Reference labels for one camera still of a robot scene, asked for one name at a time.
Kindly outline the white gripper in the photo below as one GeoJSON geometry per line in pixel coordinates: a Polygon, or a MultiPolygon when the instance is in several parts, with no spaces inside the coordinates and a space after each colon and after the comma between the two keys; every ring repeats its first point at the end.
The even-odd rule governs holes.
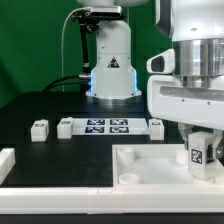
{"type": "Polygon", "coordinates": [[[172,75],[152,75],[147,84],[147,105],[152,117],[179,122],[185,149],[192,125],[217,129],[209,139],[208,162],[224,157],[224,76],[214,78],[205,89],[182,87],[180,79],[172,75]]]}

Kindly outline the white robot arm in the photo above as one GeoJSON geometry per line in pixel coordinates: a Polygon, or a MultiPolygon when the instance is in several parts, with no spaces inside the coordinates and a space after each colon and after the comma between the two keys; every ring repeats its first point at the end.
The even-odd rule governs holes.
{"type": "MultiPolygon", "coordinates": [[[[84,17],[99,21],[95,70],[87,95],[101,101],[131,97],[133,74],[112,75],[109,60],[123,6],[132,0],[79,0],[84,17]]],[[[152,116],[174,121],[185,142],[197,138],[195,126],[210,128],[217,149],[224,140],[224,0],[155,0],[156,27],[172,47],[147,61],[148,109],[152,116]]]]}

